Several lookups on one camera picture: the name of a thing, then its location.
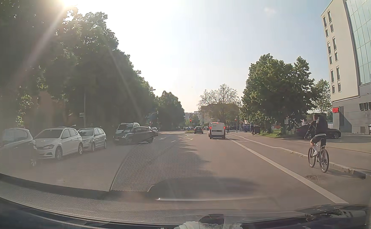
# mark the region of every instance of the asphalt road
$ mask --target asphalt road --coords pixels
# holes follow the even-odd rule
[[[371,180],[310,168],[307,158],[228,134],[161,133],[153,143],[49,160],[10,174],[26,180],[118,193],[144,209],[289,211],[320,204],[371,204]]]

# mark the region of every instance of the windshield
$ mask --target windshield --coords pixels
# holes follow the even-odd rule
[[[371,206],[371,0],[0,0],[0,176],[99,222]]]
[[[81,136],[92,136],[93,135],[93,129],[84,129],[84,130],[79,130],[78,133]]]
[[[59,138],[62,130],[44,130],[35,136],[35,139],[39,138]]]

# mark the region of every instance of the man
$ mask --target man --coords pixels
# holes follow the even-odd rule
[[[327,137],[326,133],[328,129],[328,124],[327,124],[327,120],[325,120],[325,118],[320,114],[316,114],[316,113],[313,114],[313,119],[314,121],[310,123],[310,127],[308,128],[307,133],[305,134],[304,138],[307,138],[307,136],[310,134],[314,136],[310,140],[310,146],[314,149],[314,152],[315,152],[314,156],[315,156],[317,151],[315,149],[314,144],[321,140],[321,147],[323,147],[327,143],[325,138]]]

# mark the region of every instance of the sky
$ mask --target sky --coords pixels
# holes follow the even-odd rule
[[[261,55],[310,65],[327,79],[321,13],[330,0],[65,0],[79,13],[104,12],[135,70],[155,88],[197,111],[204,89],[227,84],[243,96],[249,66]]]

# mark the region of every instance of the bicycle wheel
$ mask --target bicycle wheel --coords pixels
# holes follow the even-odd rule
[[[308,163],[310,164],[310,167],[313,168],[314,165],[315,165],[315,156],[314,157],[311,157],[314,153],[314,149],[313,148],[309,148],[308,149],[308,154],[307,154],[307,158],[308,158]]]
[[[320,151],[320,169],[322,172],[326,172],[330,166],[330,157],[326,149]]]

